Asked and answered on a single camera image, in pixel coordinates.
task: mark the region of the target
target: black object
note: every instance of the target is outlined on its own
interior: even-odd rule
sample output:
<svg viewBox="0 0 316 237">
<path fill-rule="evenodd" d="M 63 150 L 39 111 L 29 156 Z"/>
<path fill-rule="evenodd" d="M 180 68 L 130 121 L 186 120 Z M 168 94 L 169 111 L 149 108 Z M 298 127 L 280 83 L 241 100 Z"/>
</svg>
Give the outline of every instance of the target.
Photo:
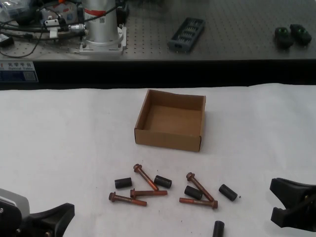
<svg viewBox="0 0 316 237">
<path fill-rule="evenodd" d="M 127 17 L 129 15 L 129 6 L 126 0 L 116 0 L 117 6 L 117 21 L 118 26 L 120 24 L 125 24 Z"/>
<path fill-rule="evenodd" d="M 278 27 L 275 30 L 276 44 L 279 48 L 289 48 L 293 45 L 294 40 L 291 38 L 290 32 L 285 27 Z"/>
<path fill-rule="evenodd" d="M 197 200 L 201 200 L 203 193 L 200 192 L 200 190 L 192 188 L 191 186 L 187 186 L 184 190 L 184 194 L 193 197 Z"/>
<path fill-rule="evenodd" d="M 282 210 L 275 207 L 271 221 L 281 228 L 316 232 L 316 185 L 276 178 L 272 179 L 270 190 L 286 208 Z"/>
<path fill-rule="evenodd" d="M 75 206 L 69 203 L 30 214 L 23 220 L 16 206 L 1 202 L 0 207 L 5 210 L 0 217 L 0 235 L 4 237 L 43 237 L 45 233 L 50 233 L 51 237 L 62 237 L 75 216 Z"/>
<path fill-rule="evenodd" d="M 121 188 L 126 188 L 126 187 L 132 186 L 132 178 L 116 179 L 114 182 L 115 182 L 116 189 L 121 189 Z"/>
<path fill-rule="evenodd" d="M 160 186 L 163 186 L 165 188 L 170 189 L 172 181 L 170 179 L 166 179 L 166 178 L 163 178 L 163 177 L 161 177 L 159 175 L 156 175 L 156 177 L 154 179 L 154 183 L 157 184 L 157 185 L 160 185 Z"/>
<path fill-rule="evenodd" d="M 312 36 L 308 33 L 308 31 L 302 26 L 298 24 L 290 25 L 291 34 L 295 38 L 295 40 L 301 45 L 306 45 L 312 40 Z"/>
<path fill-rule="evenodd" d="M 222 221 L 215 221 L 213 237 L 223 237 L 225 223 Z"/>
<path fill-rule="evenodd" d="M 14 40 L 12 37 L 0 34 L 0 47 L 8 47 L 12 44 L 14 44 Z"/>
<path fill-rule="evenodd" d="M 178 52 L 189 52 L 204 26 L 204 20 L 188 17 L 168 42 L 169 49 Z"/>
<path fill-rule="evenodd" d="M 235 193 L 233 190 L 231 190 L 230 188 L 228 188 L 225 184 L 223 184 L 219 190 L 218 190 L 222 195 L 224 195 L 225 197 L 227 197 L 230 201 L 234 201 L 238 194 Z"/>
</svg>

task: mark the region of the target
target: rusty bolt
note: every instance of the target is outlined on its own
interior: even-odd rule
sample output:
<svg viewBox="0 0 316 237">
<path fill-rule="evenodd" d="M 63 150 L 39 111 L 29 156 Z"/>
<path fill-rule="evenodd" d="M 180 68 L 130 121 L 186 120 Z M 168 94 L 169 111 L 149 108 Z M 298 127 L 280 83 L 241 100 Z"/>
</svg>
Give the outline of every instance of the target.
<svg viewBox="0 0 316 237">
<path fill-rule="evenodd" d="M 195 174 L 188 173 L 187 174 L 187 180 L 194 183 L 194 185 L 206 196 L 206 198 L 210 201 L 214 201 L 214 198 L 211 196 L 211 194 L 208 193 L 208 191 L 198 182 L 198 180 L 195 178 Z"/>
<path fill-rule="evenodd" d="M 167 195 L 168 192 L 166 190 L 163 191 L 135 191 L 135 189 L 131 189 L 130 197 L 136 198 L 137 196 L 164 196 Z"/>
<path fill-rule="evenodd" d="M 123 201 L 123 202 L 129 202 L 129 203 L 139 205 L 139 206 L 147 206 L 147 202 L 145 201 L 135 200 L 129 197 L 122 197 L 122 196 L 116 195 L 115 192 L 110 193 L 109 200 L 112 202 Z"/>
<path fill-rule="evenodd" d="M 134 165 L 134 172 L 139 173 L 146 182 L 150 185 L 150 187 L 153 188 L 153 190 L 158 191 L 159 188 L 156 186 L 156 184 L 153 183 L 153 181 L 149 178 L 149 176 L 142 170 L 142 165 L 136 164 Z"/>
<path fill-rule="evenodd" d="M 201 201 L 201 200 L 194 200 L 189 198 L 180 198 L 179 202 L 181 203 L 187 203 L 187 204 L 195 204 L 195 205 L 205 205 L 205 206 L 211 206 L 213 209 L 216 209 L 218 206 L 217 201 Z"/>
</svg>

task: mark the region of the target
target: cylindrical metal post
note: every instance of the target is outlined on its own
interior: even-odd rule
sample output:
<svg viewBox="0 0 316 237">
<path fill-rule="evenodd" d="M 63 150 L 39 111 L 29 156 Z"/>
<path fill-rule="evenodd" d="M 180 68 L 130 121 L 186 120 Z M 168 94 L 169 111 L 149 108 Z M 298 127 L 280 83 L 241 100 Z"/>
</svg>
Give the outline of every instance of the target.
<svg viewBox="0 0 316 237">
<path fill-rule="evenodd" d="M 90 19 L 104 14 L 116 6 L 115 0 L 83 0 L 84 18 Z M 105 46 L 119 40 L 117 13 L 112 11 L 106 16 L 86 22 L 88 36 L 86 40 L 95 46 Z"/>
</svg>

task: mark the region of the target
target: open cardboard box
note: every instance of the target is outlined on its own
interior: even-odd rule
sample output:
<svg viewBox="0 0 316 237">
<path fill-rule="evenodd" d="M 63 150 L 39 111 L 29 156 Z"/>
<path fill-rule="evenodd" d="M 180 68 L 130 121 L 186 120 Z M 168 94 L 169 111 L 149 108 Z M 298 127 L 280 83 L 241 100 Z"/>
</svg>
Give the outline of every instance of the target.
<svg viewBox="0 0 316 237">
<path fill-rule="evenodd" d="M 206 96 L 148 90 L 135 125 L 137 144 L 198 152 Z"/>
</svg>

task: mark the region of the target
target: black cylinder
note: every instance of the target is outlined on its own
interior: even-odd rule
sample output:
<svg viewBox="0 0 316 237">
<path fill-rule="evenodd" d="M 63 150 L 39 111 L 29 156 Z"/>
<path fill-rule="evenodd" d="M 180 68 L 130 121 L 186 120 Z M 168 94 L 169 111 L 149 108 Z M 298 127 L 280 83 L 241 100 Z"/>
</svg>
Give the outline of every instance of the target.
<svg viewBox="0 0 316 237">
<path fill-rule="evenodd" d="M 184 194 L 196 198 L 197 200 L 201 200 L 203 193 L 200 190 L 192 188 L 191 186 L 187 186 L 184 190 Z"/>
<path fill-rule="evenodd" d="M 224 195 L 225 197 L 227 197 L 230 201 L 234 201 L 238 194 L 235 193 L 233 190 L 231 190 L 230 188 L 228 188 L 225 184 L 223 184 L 220 188 L 219 191 L 221 192 L 222 195 Z"/>
<path fill-rule="evenodd" d="M 215 221 L 213 237 L 223 237 L 225 223 L 222 221 Z"/>
<path fill-rule="evenodd" d="M 170 179 L 166 179 L 166 178 L 163 178 L 163 177 L 161 177 L 159 175 L 156 175 L 154 183 L 157 184 L 157 185 L 160 185 L 160 186 L 163 186 L 165 188 L 170 189 L 172 181 Z"/>
<path fill-rule="evenodd" d="M 132 186 L 132 178 L 116 179 L 114 182 L 115 182 L 115 188 L 117 188 L 117 189 Z"/>
</svg>

